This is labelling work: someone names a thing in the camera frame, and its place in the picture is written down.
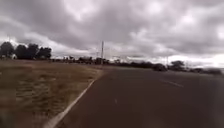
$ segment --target curb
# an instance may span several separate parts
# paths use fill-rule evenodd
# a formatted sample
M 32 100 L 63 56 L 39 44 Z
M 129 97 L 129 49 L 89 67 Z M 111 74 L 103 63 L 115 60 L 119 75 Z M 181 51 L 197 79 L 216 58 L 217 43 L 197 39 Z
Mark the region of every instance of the curb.
M 81 94 L 61 113 L 59 113 L 57 116 L 52 118 L 50 121 L 48 121 L 46 124 L 44 124 L 43 128 L 55 128 L 56 125 L 65 117 L 65 115 L 68 114 L 68 112 L 71 110 L 73 106 L 76 105 L 76 103 L 82 98 L 82 96 L 89 90 L 89 88 L 92 86 L 92 84 L 96 81 L 93 80 L 88 87 L 82 91 Z

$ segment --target overcast sky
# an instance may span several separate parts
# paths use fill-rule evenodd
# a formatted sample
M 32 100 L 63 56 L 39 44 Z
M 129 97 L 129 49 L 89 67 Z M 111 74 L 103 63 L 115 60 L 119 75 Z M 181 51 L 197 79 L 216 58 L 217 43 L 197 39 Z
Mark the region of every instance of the overcast sky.
M 223 0 L 0 0 L 0 40 L 49 46 L 57 55 L 224 67 Z

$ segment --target car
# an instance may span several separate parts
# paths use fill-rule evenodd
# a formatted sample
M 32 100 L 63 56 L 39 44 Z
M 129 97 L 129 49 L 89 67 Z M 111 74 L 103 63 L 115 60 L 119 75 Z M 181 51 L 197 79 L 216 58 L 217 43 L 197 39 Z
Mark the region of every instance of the car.
M 164 72 L 164 71 L 167 71 L 167 68 L 163 64 L 155 64 L 153 66 L 153 70 L 154 71 L 163 71 Z

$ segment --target asphalt road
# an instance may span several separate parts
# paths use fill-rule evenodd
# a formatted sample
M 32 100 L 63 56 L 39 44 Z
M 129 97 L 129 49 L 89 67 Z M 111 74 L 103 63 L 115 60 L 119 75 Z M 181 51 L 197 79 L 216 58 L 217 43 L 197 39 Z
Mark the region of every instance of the asphalt road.
M 114 70 L 57 128 L 224 128 L 224 78 Z

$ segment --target dry grass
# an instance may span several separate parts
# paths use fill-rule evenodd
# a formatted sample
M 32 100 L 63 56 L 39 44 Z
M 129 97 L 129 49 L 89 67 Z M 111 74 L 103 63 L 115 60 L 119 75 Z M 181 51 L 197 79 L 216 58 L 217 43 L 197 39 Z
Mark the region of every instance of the dry grass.
M 40 128 L 98 75 L 74 64 L 0 61 L 0 127 Z

